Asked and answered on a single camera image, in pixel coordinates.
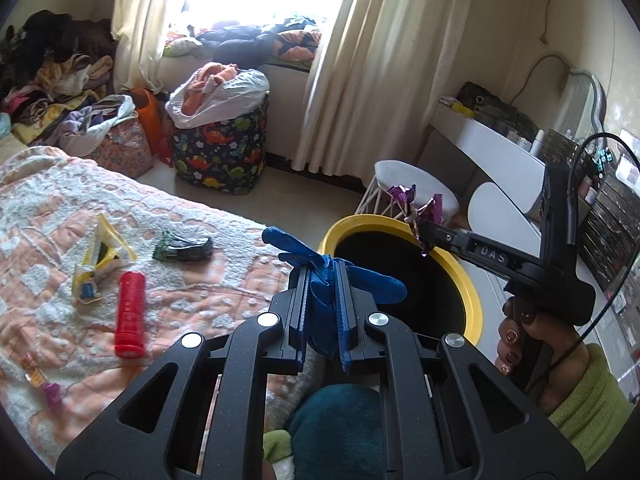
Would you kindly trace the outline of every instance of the green sleeve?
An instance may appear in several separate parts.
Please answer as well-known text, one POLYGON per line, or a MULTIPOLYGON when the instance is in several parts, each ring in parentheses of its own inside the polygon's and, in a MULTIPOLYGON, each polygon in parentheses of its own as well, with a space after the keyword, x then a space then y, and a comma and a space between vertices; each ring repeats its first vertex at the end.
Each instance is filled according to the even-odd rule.
POLYGON ((607 450, 631 415, 597 344, 587 345, 591 357, 584 377, 549 420, 580 451, 587 469, 607 450))
POLYGON ((274 430, 262 436, 264 458, 270 464, 291 456, 291 436, 285 430, 274 430))

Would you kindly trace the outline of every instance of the blue glove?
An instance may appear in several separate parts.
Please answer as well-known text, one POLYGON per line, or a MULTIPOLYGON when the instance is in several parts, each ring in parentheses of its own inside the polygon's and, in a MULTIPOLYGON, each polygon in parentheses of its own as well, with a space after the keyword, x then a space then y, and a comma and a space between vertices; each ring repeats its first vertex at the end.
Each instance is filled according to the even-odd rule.
POLYGON ((356 267, 341 258, 332 258, 328 254, 322 256, 277 227, 267 227, 262 232, 262 241, 286 251, 278 254, 278 259, 293 266, 289 288, 296 286, 302 265, 307 264, 312 268, 309 290, 311 311, 307 313, 308 341, 311 348, 328 359, 334 357, 338 346, 334 262, 343 261, 347 266, 350 285, 370 292, 376 304, 399 303, 406 297, 406 287, 399 280, 356 267))

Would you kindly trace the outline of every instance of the cord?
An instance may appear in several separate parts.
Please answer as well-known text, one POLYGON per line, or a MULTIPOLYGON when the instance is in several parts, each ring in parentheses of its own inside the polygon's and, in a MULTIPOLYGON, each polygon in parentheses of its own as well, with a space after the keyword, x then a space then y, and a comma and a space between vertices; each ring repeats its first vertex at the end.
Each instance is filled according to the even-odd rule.
MULTIPOLYGON (((631 148, 629 148, 629 146, 626 145, 626 142, 620 139, 618 136, 604 132, 599 134, 593 134, 584 140, 584 142, 580 146, 580 149, 578 149, 578 151, 575 153, 574 160, 571 163, 571 170, 569 170, 569 181, 567 182, 567 186, 566 186, 566 198, 567 198, 568 213, 569 213, 567 215, 568 216, 567 239, 569 244, 575 244, 575 233, 578 230, 578 215, 576 214, 575 207, 574 207, 572 177, 574 176, 575 168, 578 165, 580 156, 582 155, 582 152, 585 150, 587 145, 591 141, 595 139, 601 139, 603 137, 606 137, 607 139, 613 139, 619 142, 622 145, 622 147, 626 150, 626 152, 630 155, 631 159, 636 165, 636 168, 638 168, 638 171, 640 171, 640 162, 638 162, 638 158, 636 157, 634 152, 631 151, 631 148)), ((620 282, 618 283, 616 290, 611 295, 611 297, 609 298, 609 300, 607 301, 603 309, 591 322, 587 330, 585 330, 584 333, 580 336, 578 341, 576 341, 573 345, 571 345, 571 347, 566 352, 564 352, 558 359, 556 359, 555 362, 551 363, 544 372, 542 372, 538 377, 535 378, 535 380, 533 380, 533 382, 530 383, 529 387, 525 390, 525 394, 528 394, 533 389, 533 387, 536 386, 536 384, 538 384, 540 381, 543 381, 546 378, 548 378, 551 372, 553 372, 556 368, 558 368, 559 365, 561 365, 562 362, 564 362, 564 360, 567 359, 569 355, 571 355, 575 351, 575 349, 577 349, 578 346, 580 346, 584 342, 585 338, 591 332, 593 332, 593 329, 596 328, 596 325, 600 322, 602 317, 609 311, 609 309, 611 308, 611 305, 613 304, 613 301, 616 299, 617 295, 620 293, 620 290, 622 290, 622 286, 625 284, 626 277, 629 275, 629 272, 631 272, 631 267, 633 266, 639 253, 640 253, 640 238, 638 238, 638 241, 636 241, 636 246, 634 248, 633 253, 631 254, 631 257, 629 258, 628 263, 626 264, 626 269, 622 275, 622 279, 620 279, 620 282)))
POLYGON ((569 70, 571 70, 571 67, 569 66, 569 63, 567 62, 567 60, 564 57, 562 57, 562 55, 559 52, 546 52, 542 56, 540 56, 536 60, 536 62, 533 64, 533 66, 529 69, 529 73, 527 73, 527 77, 524 79, 524 84, 522 85, 520 90, 518 90, 518 93, 514 95, 513 98, 511 98, 511 101, 509 101, 510 105, 513 105, 513 102, 518 97, 520 97, 520 94, 522 94, 525 91, 525 89, 527 88, 527 84, 529 84, 529 79, 531 79, 531 76, 533 75, 533 71, 536 69, 536 67, 540 63, 542 63, 545 59, 548 59, 550 57, 553 57, 557 59, 560 63, 562 63, 562 67, 564 68, 564 77, 568 76, 569 70))
POLYGON ((545 31, 540 34, 540 37, 538 38, 540 40, 540 43, 546 45, 548 43, 548 41, 546 40, 546 28, 549 25, 549 7, 551 6, 551 0, 546 0, 546 7, 545 7, 545 31))

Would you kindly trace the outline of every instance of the bedspread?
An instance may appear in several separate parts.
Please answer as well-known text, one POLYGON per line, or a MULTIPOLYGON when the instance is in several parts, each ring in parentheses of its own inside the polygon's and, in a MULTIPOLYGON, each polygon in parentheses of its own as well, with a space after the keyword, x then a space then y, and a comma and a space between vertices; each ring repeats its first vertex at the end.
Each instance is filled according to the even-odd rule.
MULTIPOLYGON (((53 467, 64 447, 183 333, 222 335, 268 308, 272 295, 286 288, 289 267, 277 259, 276 248, 262 243, 263 228, 56 148, 29 148, 0 166, 0 402, 44 462, 53 467), (99 212, 139 259, 98 284, 100 303, 74 306, 71 276, 99 212), (165 228, 186 236, 210 234, 211 261, 153 260, 165 228), (124 270, 146 275, 144 360, 121 360, 113 353, 124 270), (63 409, 55 415, 20 368, 27 351, 36 354, 49 381, 62 386, 63 409)), ((309 349, 298 377, 269 377, 271 429, 283 425, 320 375, 321 359, 309 349)))

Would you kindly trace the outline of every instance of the red bottle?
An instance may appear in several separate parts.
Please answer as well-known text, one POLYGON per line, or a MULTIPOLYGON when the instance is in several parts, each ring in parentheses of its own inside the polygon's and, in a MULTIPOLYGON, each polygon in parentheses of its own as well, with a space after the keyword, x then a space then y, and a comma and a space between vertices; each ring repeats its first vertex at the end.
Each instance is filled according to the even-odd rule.
POLYGON ((145 275, 140 272, 125 272, 120 277, 114 342, 118 357, 135 359, 145 355, 145 282, 145 275))

